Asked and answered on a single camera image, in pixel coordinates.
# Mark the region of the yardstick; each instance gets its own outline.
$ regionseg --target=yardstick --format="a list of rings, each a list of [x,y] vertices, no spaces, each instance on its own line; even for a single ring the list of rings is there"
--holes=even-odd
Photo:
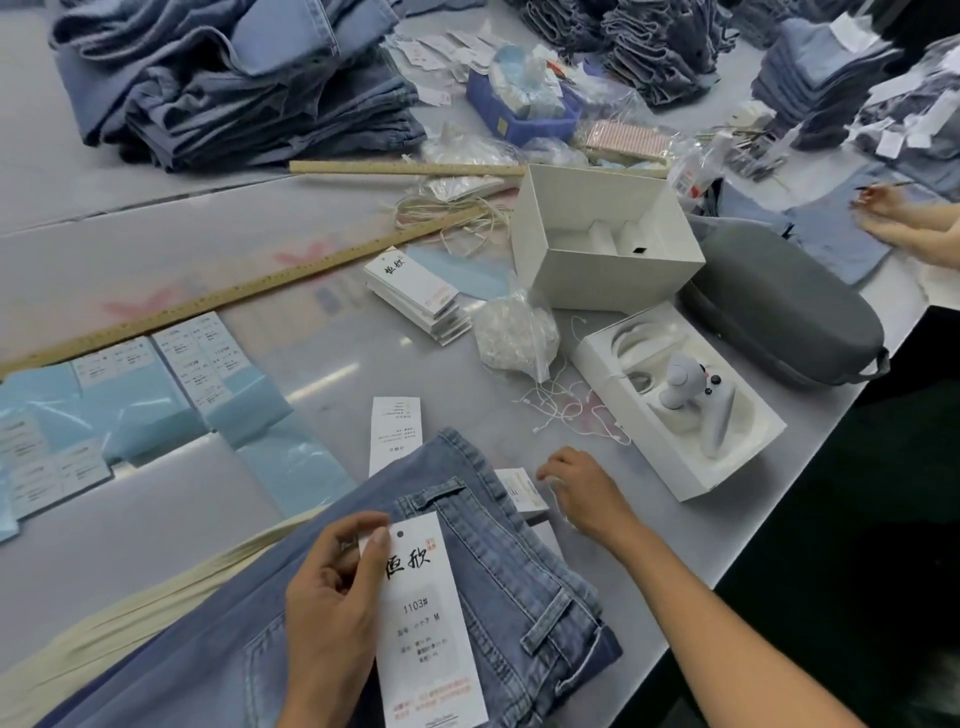
[[[404,230],[391,232],[353,248],[325,255],[309,263],[285,268],[282,271],[248,280],[245,283],[238,283],[229,288],[221,288],[192,301],[164,308],[162,311],[149,316],[91,331],[75,339],[69,339],[52,347],[39,349],[18,359],[0,363],[0,379],[5,379],[13,372],[19,372],[23,369],[45,367],[49,364],[58,364],[77,356],[83,356],[86,353],[97,352],[105,347],[132,339],[134,336],[141,336],[158,328],[168,327],[194,316],[200,316],[202,313],[245,301],[267,291],[273,291],[290,283],[295,283],[298,280],[311,278],[358,258],[381,253],[392,245],[403,245],[433,232],[464,225],[464,223],[487,214],[487,212],[488,210],[484,207],[469,207],[460,212],[438,217],[436,220],[429,220]]]
[[[313,161],[294,159],[290,162],[292,174],[316,175],[437,175],[463,177],[494,175],[495,177],[523,177],[525,165],[517,164],[434,164],[405,161]]]

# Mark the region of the blue tray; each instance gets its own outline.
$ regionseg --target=blue tray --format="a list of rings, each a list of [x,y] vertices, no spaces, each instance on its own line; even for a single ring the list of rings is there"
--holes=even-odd
[[[487,128],[494,136],[522,147],[537,136],[553,136],[567,141],[580,120],[580,110],[575,100],[564,91],[566,115],[560,119],[517,119],[510,107],[504,104],[490,85],[486,76],[470,70],[467,78],[467,100],[477,110]]]

